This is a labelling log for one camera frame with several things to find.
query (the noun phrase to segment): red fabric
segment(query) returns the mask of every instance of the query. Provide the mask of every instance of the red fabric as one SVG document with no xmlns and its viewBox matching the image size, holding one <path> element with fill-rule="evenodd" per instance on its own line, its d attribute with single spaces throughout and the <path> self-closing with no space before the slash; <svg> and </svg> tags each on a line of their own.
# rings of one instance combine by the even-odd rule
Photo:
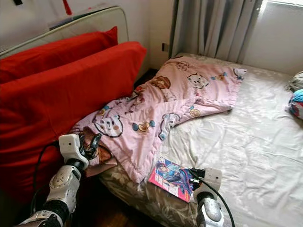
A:
<svg viewBox="0 0 303 227">
<path fill-rule="evenodd" d="M 58 40 L 0 60 L 0 84 L 53 69 L 118 45 L 117 27 Z"/>
<path fill-rule="evenodd" d="M 64 7 L 65 7 L 66 14 L 71 15 L 72 14 L 71 8 L 70 8 L 67 0 L 63 0 L 63 4 L 64 4 Z"/>
<path fill-rule="evenodd" d="M 133 90 L 146 50 L 123 43 L 84 59 L 0 85 L 0 187 L 29 201 L 40 151 L 81 118 Z M 62 161 L 49 148 L 37 173 L 48 183 Z"/>
</svg>

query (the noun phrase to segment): comic book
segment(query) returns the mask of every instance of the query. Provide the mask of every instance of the comic book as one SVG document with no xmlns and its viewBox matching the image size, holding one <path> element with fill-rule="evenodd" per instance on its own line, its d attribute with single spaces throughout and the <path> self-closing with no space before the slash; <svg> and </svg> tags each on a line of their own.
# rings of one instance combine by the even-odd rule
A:
<svg viewBox="0 0 303 227">
<path fill-rule="evenodd" d="M 148 181 L 189 202 L 193 191 L 193 185 L 189 183 L 191 178 L 188 169 L 160 157 Z"/>
</svg>

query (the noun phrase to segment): floral pattern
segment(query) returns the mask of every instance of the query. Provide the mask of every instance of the floral pattern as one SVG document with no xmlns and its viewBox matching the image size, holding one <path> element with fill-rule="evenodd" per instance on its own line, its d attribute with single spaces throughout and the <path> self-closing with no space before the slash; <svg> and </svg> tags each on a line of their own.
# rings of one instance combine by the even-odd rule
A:
<svg viewBox="0 0 303 227">
<path fill-rule="evenodd" d="M 239 64 L 193 54 L 202 63 Z M 284 111 L 290 76 L 245 66 L 248 74 L 235 108 L 171 129 L 159 156 L 184 167 L 222 170 L 221 195 L 238 227 L 299 226 L 303 223 L 303 121 Z M 102 183 L 130 206 L 164 226 L 196 226 L 197 207 L 147 182 L 132 182 L 118 165 Z M 231 226 L 222 204 L 225 224 Z"/>
</svg>

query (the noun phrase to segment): pink blanket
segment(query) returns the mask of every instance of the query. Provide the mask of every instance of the pink blanket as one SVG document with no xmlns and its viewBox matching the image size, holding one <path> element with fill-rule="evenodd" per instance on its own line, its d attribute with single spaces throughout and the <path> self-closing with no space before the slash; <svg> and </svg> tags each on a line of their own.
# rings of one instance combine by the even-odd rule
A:
<svg viewBox="0 0 303 227">
<path fill-rule="evenodd" d="M 102 145 L 139 183 L 172 127 L 232 109 L 245 72 L 190 57 L 170 59 L 131 97 L 110 102 L 78 122 L 73 131 L 89 127 L 101 133 Z M 90 161 L 92 166 L 98 164 L 98 157 Z"/>
</svg>

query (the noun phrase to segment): gray curtain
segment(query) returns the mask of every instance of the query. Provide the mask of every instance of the gray curtain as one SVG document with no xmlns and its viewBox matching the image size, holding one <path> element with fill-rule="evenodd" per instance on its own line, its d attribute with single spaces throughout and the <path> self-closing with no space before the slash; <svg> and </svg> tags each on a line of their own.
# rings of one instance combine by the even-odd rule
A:
<svg viewBox="0 0 303 227">
<path fill-rule="evenodd" d="M 262 0 L 176 0 L 169 57 L 179 52 L 237 62 Z"/>
</svg>

